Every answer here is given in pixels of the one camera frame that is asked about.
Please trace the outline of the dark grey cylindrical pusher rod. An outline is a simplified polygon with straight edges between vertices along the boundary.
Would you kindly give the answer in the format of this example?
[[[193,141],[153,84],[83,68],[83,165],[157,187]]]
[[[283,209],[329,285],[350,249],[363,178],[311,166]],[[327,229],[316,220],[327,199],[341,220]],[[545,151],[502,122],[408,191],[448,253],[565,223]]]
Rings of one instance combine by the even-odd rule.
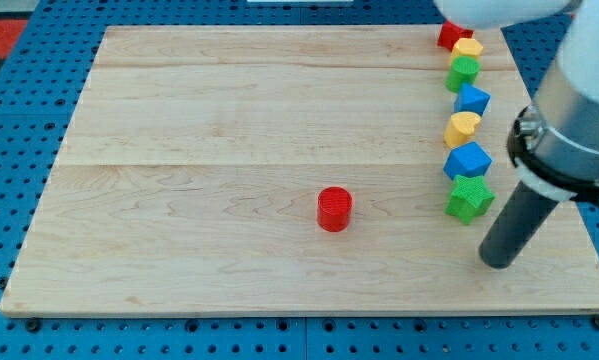
[[[519,181],[479,246],[481,260],[509,267],[558,204]]]

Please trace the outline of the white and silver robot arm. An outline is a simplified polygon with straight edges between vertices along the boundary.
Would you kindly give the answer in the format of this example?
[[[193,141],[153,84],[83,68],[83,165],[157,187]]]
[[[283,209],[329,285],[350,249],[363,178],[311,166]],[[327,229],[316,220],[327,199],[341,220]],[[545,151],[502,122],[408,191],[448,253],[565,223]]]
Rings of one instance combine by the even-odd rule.
[[[507,139],[519,182],[479,246],[492,268],[510,266],[555,207],[599,207],[599,0],[436,0],[446,20],[501,28],[560,13],[572,23],[531,103]]]

